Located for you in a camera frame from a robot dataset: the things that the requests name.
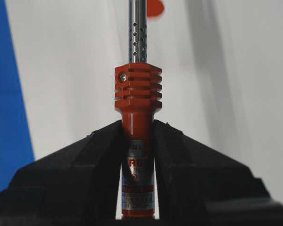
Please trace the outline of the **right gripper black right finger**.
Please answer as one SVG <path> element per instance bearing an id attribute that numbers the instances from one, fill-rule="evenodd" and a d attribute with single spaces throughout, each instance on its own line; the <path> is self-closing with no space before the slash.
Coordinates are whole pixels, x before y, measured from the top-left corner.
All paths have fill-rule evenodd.
<path id="1" fill-rule="evenodd" d="M 158 120 L 160 219 L 168 226 L 283 226 L 283 205 L 250 169 Z"/>

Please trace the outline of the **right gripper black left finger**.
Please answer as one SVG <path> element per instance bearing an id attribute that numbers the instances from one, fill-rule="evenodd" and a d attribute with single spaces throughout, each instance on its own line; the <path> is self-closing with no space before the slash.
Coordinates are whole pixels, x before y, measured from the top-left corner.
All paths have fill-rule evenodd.
<path id="1" fill-rule="evenodd" d="M 115 220 L 124 148 L 116 121 L 20 168 L 0 192 L 0 226 L 102 226 Z"/>

